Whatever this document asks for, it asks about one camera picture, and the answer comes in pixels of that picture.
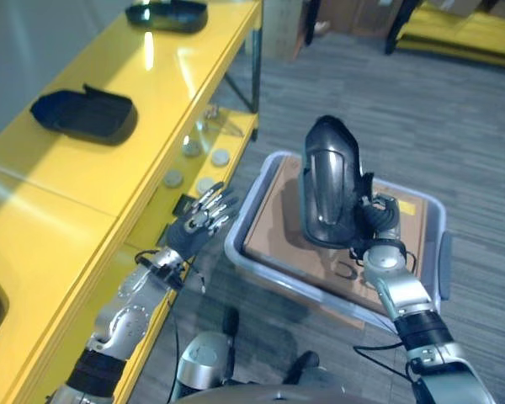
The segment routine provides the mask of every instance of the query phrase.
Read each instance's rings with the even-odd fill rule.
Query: robot finger
[[[212,200],[210,200],[208,203],[206,203],[204,205],[204,209],[211,210],[215,205],[220,203],[223,200],[223,198],[230,195],[233,191],[234,190],[232,188],[225,189],[220,194],[218,194],[216,197],[214,197]]]
[[[214,236],[226,223],[231,221],[231,218],[236,215],[236,212],[233,210],[229,212],[227,215],[223,215],[219,217],[216,221],[214,221],[210,227],[208,227],[208,234],[210,237]]]
[[[217,191],[221,189],[224,185],[225,183],[220,181],[219,183],[214,184],[210,189],[205,191],[204,194],[200,198],[195,200],[195,202],[193,202],[193,204],[191,205],[191,209],[193,210],[193,212],[197,212],[198,210],[202,209],[204,205],[209,203],[211,199],[214,198]]]
[[[231,206],[235,205],[239,198],[229,198],[222,200],[211,212],[210,220],[216,221],[221,215],[226,214],[226,210]]]

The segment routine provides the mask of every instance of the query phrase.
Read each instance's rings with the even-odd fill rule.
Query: lower shelf
[[[183,173],[183,183],[175,189],[169,189],[161,184],[150,203],[137,221],[125,245],[120,248],[104,271],[104,275],[94,287],[86,305],[79,311],[75,322],[65,332],[59,350],[54,354],[44,374],[39,378],[36,387],[32,390],[26,402],[45,402],[45,397],[63,383],[71,373],[78,356],[83,350],[93,330],[95,317],[101,307],[107,303],[118,289],[128,273],[135,267],[135,254],[141,249],[153,248],[161,235],[165,225],[172,222],[173,208],[182,194],[198,197],[195,190],[197,181],[202,177],[211,177],[215,181],[225,181],[231,178],[237,164],[245,150],[248,140],[257,124],[257,116],[234,111],[221,110],[223,120],[231,120],[237,125],[243,136],[234,136],[220,132],[191,134],[191,139],[199,139],[203,144],[203,152],[197,157],[179,155],[171,168],[179,169]],[[210,161],[210,154],[218,149],[225,148],[231,158],[224,167],[216,167]],[[144,363],[152,349],[168,314],[168,304],[173,303],[176,292],[169,294],[151,317],[151,323],[146,336],[137,346],[130,360],[125,366],[124,374],[114,392],[114,403],[126,403],[140,374]]]
[[[220,114],[222,120],[231,121],[234,126],[240,128],[243,136],[235,136],[227,131],[193,130],[187,141],[197,141],[201,145],[201,153],[197,157],[186,157],[181,151],[178,152],[170,169],[181,172],[183,182],[177,188],[169,188],[164,183],[159,185],[127,237],[127,243],[140,249],[152,248],[159,240],[165,225],[174,220],[172,211],[179,198],[183,194],[192,198],[199,197],[196,185],[200,179],[209,177],[216,182],[225,183],[230,180],[256,127],[257,116],[225,109],[222,109]],[[217,149],[225,149],[230,155],[230,161],[224,167],[216,167],[211,162],[211,154]]]

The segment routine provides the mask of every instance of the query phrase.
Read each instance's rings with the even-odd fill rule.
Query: silver robot arm segment
[[[378,232],[377,238],[400,240],[400,224]],[[364,277],[376,288],[404,343],[412,371],[420,375],[413,383],[417,403],[494,404],[427,291],[407,270],[400,248],[382,243],[373,245],[364,253],[363,261]]]
[[[126,361],[144,338],[152,313],[170,290],[180,290],[183,263],[235,215],[237,198],[216,183],[170,225],[166,246],[138,255],[135,271],[99,312],[92,336],[67,382],[50,404],[110,404]]]

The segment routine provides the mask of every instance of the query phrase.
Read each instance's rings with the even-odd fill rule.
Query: small round object
[[[169,188],[177,188],[183,182],[183,175],[178,170],[168,170],[162,181]]]
[[[227,149],[217,149],[211,154],[211,162],[216,167],[224,167],[230,161],[230,153]]]
[[[205,191],[210,189],[215,185],[215,181],[212,177],[203,177],[199,179],[199,182],[196,183],[196,192],[202,195]]]
[[[197,157],[202,152],[202,146],[199,141],[189,140],[182,146],[182,153],[187,157]]]

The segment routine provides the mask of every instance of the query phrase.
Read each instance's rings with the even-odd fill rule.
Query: glossy yellow surface
[[[418,44],[419,38],[443,44]],[[487,13],[474,12],[463,18],[424,3],[415,9],[397,39],[404,42],[401,47],[437,51],[505,66],[505,59],[502,59],[502,55],[505,55],[505,19]],[[496,55],[477,54],[467,48]]]
[[[185,193],[195,198],[198,197],[194,190],[194,184],[196,180],[206,175],[211,176],[215,181],[227,182],[230,179],[255,127],[256,117],[235,111],[222,111],[222,114],[230,116],[231,121],[242,129],[244,137],[210,132],[202,136],[205,145],[203,155],[194,158],[178,155],[172,167],[180,167],[189,180],[185,180],[182,186],[176,189],[167,189],[163,184],[159,186],[150,203],[142,212],[127,243],[113,256],[109,269],[104,272],[88,302],[82,307],[75,317],[75,322],[67,330],[61,342],[61,346],[67,347],[67,349],[58,349],[55,352],[28,402],[42,402],[45,395],[48,395],[71,373],[79,353],[82,352],[87,335],[93,329],[93,321],[100,307],[114,296],[121,281],[134,268],[135,254],[143,248],[154,246],[164,226],[173,221],[172,210],[179,196]],[[191,137],[193,136],[200,138],[199,134],[191,134]],[[219,147],[224,147],[231,152],[231,160],[225,167],[214,167],[210,163],[211,152]],[[173,300],[175,296],[176,294],[172,293],[170,299]],[[142,365],[146,361],[167,316],[166,304],[164,301],[154,312],[148,333],[127,363],[122,379],[114,393],[115,404],[127,402]]]
[[[133,247],[125,238],[259,11],[254,1],[210,3],[208,24],[194,35],[140,32],[121,15],[45,88],[87,83],[131,97],[139,121],[120,146],[44,130],[29,107],[0,134],[0,286],[9,304],[0,326],[0,402],[39,401],[50,392],[52,359],[63,350],[70,361],[79,354],[99,299],[115,292],[127,270]],[[247,114],[237,120],[247,136],[257,124]],[[228,169],[214,174],[203,163],[186,167],[189,175],[228,179],[247,139],[217,137],[237,151]],[[127,365],[118,402],[126,401],[165,316],[162,306]]]
[[[0,173],[0,402],[36,360],[114,218]]]
[[[208,24],[193,35],[144,33],[121,14],[43,93],[87,83],[123,94],[139,111],[133,135],[118,147],[74,140],[40,127],[28,106],[0,135],[0,170],[122,215],[146,176],[166,171],[164,157],[207,104],[258,10],[210,3]]]

